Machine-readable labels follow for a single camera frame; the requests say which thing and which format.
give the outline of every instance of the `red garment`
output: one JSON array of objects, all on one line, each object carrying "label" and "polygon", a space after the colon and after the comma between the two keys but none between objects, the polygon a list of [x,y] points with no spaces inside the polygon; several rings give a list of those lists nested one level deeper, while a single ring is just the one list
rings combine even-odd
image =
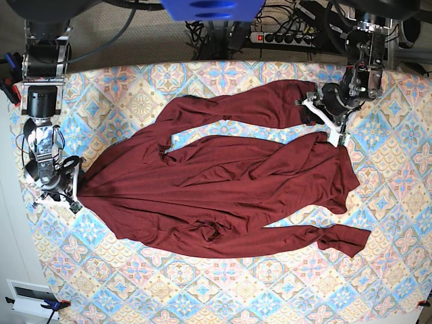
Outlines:
[{"label": "red garment", "polygon": [[118,238],[193,257],[255,257],[318,242],[353,257],[370,231],[329,228],[263,228],[307,205],[346,212],[359,185],[347,150],[326,133],[287,145],[209,136],[174,152],[171,135],[230,119],[271,128],[302,124],[295,100],[314,91],[310,82],[284,80],[234,96],[172,100],[156,122],[111,146],[85,173],[78,198]]}]

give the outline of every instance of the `cable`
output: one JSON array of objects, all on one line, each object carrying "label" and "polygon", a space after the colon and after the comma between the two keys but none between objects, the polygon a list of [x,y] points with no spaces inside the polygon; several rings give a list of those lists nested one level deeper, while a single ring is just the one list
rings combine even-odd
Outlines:
[{"label": "cable", "polygon": [[333,7],[333,2],[329,1],[329,3],[327,4],[327,7],[325,8],[325,13],[324,13],[324,29],[328,34],[328,37],[331,41],[331,43],[333,44],[333,46],[344,56],[348,56],[345,48],[343,48],[341,46],[341,44],[339,44],[338,40],[335,37],[335,34],[333,33],[333,30],[330,28],[329,25],[329,12],[331,11],[331,8]]},{"label": "cable", "polygon": [[[300,25],[298,26],[298,31],[297,31],[297,33],[300,31],[300,27],[301,27],[301,22],[300,22]],[[311,27],[309,26],[306,30],[304,30],[303,31],[303,35],[302,35],[302,37],[300,38],[300,41],[303,41],[304,40],[304,38],[306,37],[306,36],[308,36],[309,35],[309,30],[311,29]]]},{"label": "cable", "polygon": [[53,318],[54,313],[55,313],[55,310],[53,310],[53,312],[51,313],[46,324],[49,324],[51,322],[51,319]]},{"label": "cable", "polygon": [[[297,21],[298,21],[297,30],[291,30],[292,25],[294,25],[294,23],[297,22]],[[302,26],[302,20],[301,20],[301,18],[299,18],[299,17],[294,18],[294,20],[291,22],[290,26],[289,26],[289,27],[287,28],[287,30],[282,34],[282,37],[285,38],[285,36],[287,36],[288,33],[289,33],[290,31],[292,31],[292,32],[293,32],[293,33],[292,33],[292,36],[293,36],[293,40],[294,40],[294,39],[296,38],[298,32],[300,32],[300,28],[301,28],[301,26]]]},{"label": "cable", "polygon": [[68,203],[70,203],[70,204],[74,202],[70,197],[68,197],[68,196],[66,196],[65,194],[62,194],[62,193],[60,193],[60,192],[56,192],[56,191],[49,191],[49,190],[43,190],[43,189],[42,189],[41,191],[46,192],[47,194],[58,194],[58,195],[60,195],[60,196],[63,196],[63,197],[65,197],[66,201],[67,201]]},{"label": "cable", "polygon": [[208,39],[208,35],[205,35],[204,40],[201,42],[201,45],[198,49],[198,53],[196,54],[195,60],[197,60],[197,61],[199,60],[201,53],[203,51],[204,44],[205,44],[207,39]]},{"label": "cable", "polygon": [[20,134],[18,134],[18,136],[15,137],[15,145],[18,147],[18,149],[19,149],[20,151],[23,151],[23,150],[24,150],[24,147],[20,147],[20,145],[18,145],[18,138],[19,138],[21,135],[24,135],[24,134],[23,134],[23,133],[20,133]]},{"label": "cable", "polygon": [[21,162],[22,162],[22,168],[25,168],[25,164],[24,164],[24,140],[26,139],[25,136],[22,137],[22,144],[21,144]]},{"label": "cable", "polygon": [[89,57],[90,55],[93,55],[99,51],[102,51],[103,49],[106,49],[108,46],[111,46],[118,38],[120,38],[120,36],[126,31],[126,29],[128,29],[132,19],[134,19],[136,13],[136,9],[132,9],[129,15],[128,20],[126,20],[126,23],[124,24],[123,28],[111,39],[109,40],[107,43],[105,43],[104,45],[98,47],[97,49],[94,49],[93,51],[90,51],[84,55],[81,55],[75,59],[67,59],[65,61],[62,62],[45,62],[42,61],[40,59],[38,59],[37,57],[32,57],[32,59],[35,59],[36,61],[43,63],[43,64],[49,64],[49,65],[57,65],[57,64],[66,64],[66,63],[73,63],[73,62],[77,62],[80,61],[81,59],[85,59],[86,57]]},{"label": "cable", "polygon": [[59,135],[61,137],[61,143],[63,145],[63,147],[61,149],[64,150],[64,148],[66,146],[66,141],[65,141],[65,138],[64,138],[64,136],[63,136],[63,134],[61,132],[59,132]]},{"label": "cable", "polygon": [[394,32],[395,32],[396,30],[398,30],[398,32],[399,32],[399,24],[397,24],[397,25],[395,26],[395,28],[392,30],[392,32],[390,32],[390,34],[388,34],[386,37],[390,37],[392,34],[394,34]]},{"label": "cable", "polygon": [[159,11],[165,10],[164,6],[160,3],[139,3],[129,2],[125,0],[103,0],[103,2],[109,3],[110,5],[114,5],[116,7],[128,8],[128,9],[136,9],[136,10],[145,10],[145,11]]},{"label": "cable", "polygon": [[346,19],[346,14],[345,12],[343,12],[342,8],[340,7],[338,0],[330,0],[333,1],[333,4],[335,6],[335,9],[337,11],[337,13],[339,14],[340,19],[342,20],[342,22],[347,26],[347,27],[354,27],[355,23],[354,22],[350,22],[348,19]]},{"label": "cable", "polygon": [[290,19],[288,19],[286,22],[282,23],[282,25],[279,27],[278,30],[276,30],[276,31],[273,33],[273,35],[277,35],[277,34],[279,34],[280,31],[282,30],[282,28],[285,28],[287,31],[290,30],[290,28],[291,28],[291,26],[292,26],[292,24],[293,24],[294,22],[292,22],[288,28],[286,28],[285,25],[288,24],[289,22],[291,22],[291,20],[292,20],[292,16],[291,16]]},{"label": "cable", "polygon": [[196,21],[196,22],[185,22],[186,28],[189,29],[190,32],[190,38],[192,39],[193,43],[197,43],[198,41],[203,41],[201,38],[201,34],[204,29],[204,24],[202,22]]},{"label": "cable", "polygon": [[391,42],[391,41],[394,41],[394,40],[397,39],[397,38],[399,38],[399,33],[398,33],[395,37],[393,37],[393,38],[391,38],[391,39],[387,39],[387,40],[385,41],[385,43],[389,43],[389,42]]},{"label": "cable", "polygon": [[282,25],[282,23],[281,23],[279,20],[277,20],[276,18],[274,18],[273,16],[262,16],[262,17],[256,18],[256,21],[259,22],[260,24],[262,24],[263,18],[271,18],[271,19],[273,19],[273,20],[276,22],[276,24],[278,24],[279,26]]}]

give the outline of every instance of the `patterned tablecloth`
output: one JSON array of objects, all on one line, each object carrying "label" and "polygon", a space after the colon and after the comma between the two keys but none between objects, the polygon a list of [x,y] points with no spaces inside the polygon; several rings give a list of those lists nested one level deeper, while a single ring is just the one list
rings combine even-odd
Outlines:
[{"label": "patterned tablecloth", "polygon": [[[66,153],[86,158],[154,122],[174,97],[231,95],[274,80],[338,82],[342,67],[280,62],[166,63],[68,76],[58,117]],[[197,259],[117,240],[83,209],[32,207],[30,229],[52,291],[72,307],[62,323],[352,323],[411,312],[432,288],[431,81],[385,73],[384,93],[348,127],[361,185],[348,212],[309,206],[274,226],[343,223],[372,231],[353,259],[316,245],[246,259]],[[9,108],[12,140],[26,117]],[[320,127],[285,130],[233,121],[173,136],[178,149],[214,134],[287,143]],[[21,153],[15,150],[21,168]]]}]

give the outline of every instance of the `black clamp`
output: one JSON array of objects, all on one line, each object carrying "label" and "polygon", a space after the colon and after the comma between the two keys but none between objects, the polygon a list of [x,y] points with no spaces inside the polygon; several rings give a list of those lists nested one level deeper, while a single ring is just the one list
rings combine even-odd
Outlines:
[{"label": "black clamp", "polygon": [[0,90],[17,107],[21,103],[21,94],[14,84],[22,81],[22,56],[19,53],[6,53],[0,63],[8,63],[11,67],[11,77],[0,79]]},{"label": "black clamp", "polygon": [[41,306],[45,309],[51,309],[53,312],[51,313],[51,316],[49,317],[47,324],[49,324],[49,322],[51,322],[51,319],[53,318],[53,315],[55,312],[58,312],[59,310],[69,307],[70,306],[70,302],[62,300],[61,302],[58,301],[51,301],[51,300],[47,300],[44,299],[44,302],[46,302],[48,305],[42,305]]}]

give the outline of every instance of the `robotic arm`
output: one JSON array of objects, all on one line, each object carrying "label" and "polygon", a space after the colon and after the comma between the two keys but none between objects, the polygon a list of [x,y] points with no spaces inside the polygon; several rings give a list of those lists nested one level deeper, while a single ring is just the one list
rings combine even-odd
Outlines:
[{"label": "robotic arm", "polygon": [[[104,1],[113,3],[117,0]],[[81,209],[76,191],[78,177],[82,174],[82,158],[71,156],[62,160],[65,141],[59,126],[53,125],[51,118],[61,111],[63,83],[71,57],[70,20],[101,0],[7,2],[26,20],[22,114],[29,116],[23,133],[29,146],[30,161],[25,164],[24,173],[30,183],[36,184],[43,191],[36,203],[65,205],[77,213]],[[128,3],[131,8],[140,5],[149,10],[163,9],[161,5],[143,4],[137,0],[135,3],[120,2]],[[344,44],[335,39],[334,31],[327,21],[333,5],[340,10],[339,2],[356,9],[355,17],[344,20],[350,27]],[[419,2],[420,0],[329,0],[324,29],[335,47],[348,56],[346,72],[339,84],[326,84],[320,92],[308,94],[300,104],[330,126],[333,132],[330,141],[334,145],[343,144],[346,139],[348,116],[359,110],[363,102],[375,100],[381,94],[385,38],[389,30],[386,18],[405,20],[419,10]]]}]

